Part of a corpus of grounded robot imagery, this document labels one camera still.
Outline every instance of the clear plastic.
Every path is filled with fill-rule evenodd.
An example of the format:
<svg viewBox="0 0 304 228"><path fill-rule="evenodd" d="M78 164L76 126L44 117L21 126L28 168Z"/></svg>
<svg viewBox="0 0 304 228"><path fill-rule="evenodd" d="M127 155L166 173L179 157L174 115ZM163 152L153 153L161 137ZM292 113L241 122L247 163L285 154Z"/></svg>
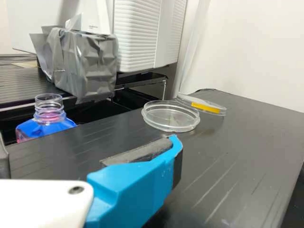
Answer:
<svg viewBox="0 0 304 228"><path fill-rule="evenodd" d="M208 113L211 115L219 115L219 116L225 116L227 112L227 108L220 106L219 104L206 101L197 97L184 95L179 93L177 95L176 100L187 107L195 108L199 112Z"/></svg>
<svg viewBox="0 0 304 228"><path fill-rule="evenodd" d="M176 101L150 101L142 109L144 121L165 132L187 132L200 122L196 109L179 104Z"/></svg>
<svg viewBox="0 0 304 228"><path fill-rule="evenodd" d="M21 143L76 127L77 125L66 117L63 108L62 96L58 94L36 96L34 118L16 127L17 142Z"/></svg>

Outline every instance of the black screw hole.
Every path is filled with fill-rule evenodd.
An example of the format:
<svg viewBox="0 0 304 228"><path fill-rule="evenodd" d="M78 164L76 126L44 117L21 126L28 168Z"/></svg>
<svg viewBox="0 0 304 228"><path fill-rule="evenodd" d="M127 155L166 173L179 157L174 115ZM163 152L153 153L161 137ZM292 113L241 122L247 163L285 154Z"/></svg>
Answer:
<svg viewBox="0 0 304 228"><path fill-rule="evenodd" d="M72 194L72 195L75 195L75 194L81 193L83 190L84 190L83 187L75 186L75 187L72 187L72 188L68 191L68 193L69 193L69 194Z"/></svg>

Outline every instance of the blue liquid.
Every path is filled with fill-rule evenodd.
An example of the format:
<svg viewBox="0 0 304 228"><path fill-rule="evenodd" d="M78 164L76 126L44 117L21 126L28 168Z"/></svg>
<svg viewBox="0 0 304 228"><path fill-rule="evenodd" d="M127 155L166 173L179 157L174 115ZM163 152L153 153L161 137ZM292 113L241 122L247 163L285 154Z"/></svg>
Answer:
<svg viewBox="0 0 304 228"><path fill-rule="evenodd" d="M16 127L17 142L21 143L77 126L76 123L66 117L64 119L58 118L58 121L56 121L56 118L58 117L53 118L52 123L40 123L33 118L19 124Z"/></svg>

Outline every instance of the petri dish lid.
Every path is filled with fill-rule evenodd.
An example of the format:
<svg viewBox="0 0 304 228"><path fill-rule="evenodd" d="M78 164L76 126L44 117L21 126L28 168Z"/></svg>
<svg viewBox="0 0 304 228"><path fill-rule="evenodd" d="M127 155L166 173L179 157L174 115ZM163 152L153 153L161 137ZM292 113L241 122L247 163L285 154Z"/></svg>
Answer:
<svg viewBox="0 0 304 228"><path fill-rule="evenodd" d="M144 121L165 132L187 132L200 122L200 113L175 100L150 101L142 109Z"/></svg>
<svg viewBox="0 0 304 228"><path fill-rule="evenodd" d="M196 108L200 112L209 113L212 115L225 116L227 112L227 108L220 106L219 104L181 93L177 95L176 100L180 104Z"/></svg>

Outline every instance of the plastic bottle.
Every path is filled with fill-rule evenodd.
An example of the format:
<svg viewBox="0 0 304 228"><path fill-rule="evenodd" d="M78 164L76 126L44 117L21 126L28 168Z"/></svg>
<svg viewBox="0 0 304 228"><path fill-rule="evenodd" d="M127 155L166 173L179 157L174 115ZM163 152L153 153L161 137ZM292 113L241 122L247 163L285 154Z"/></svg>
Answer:
<svg viewBox="0 0 304 228"><path fill-rule="evenodd" d="M34 118L16 127L17 142L21 143L76 127L77 125L66 117L63 107L62 96L58 94L36 96Z"/></svg>

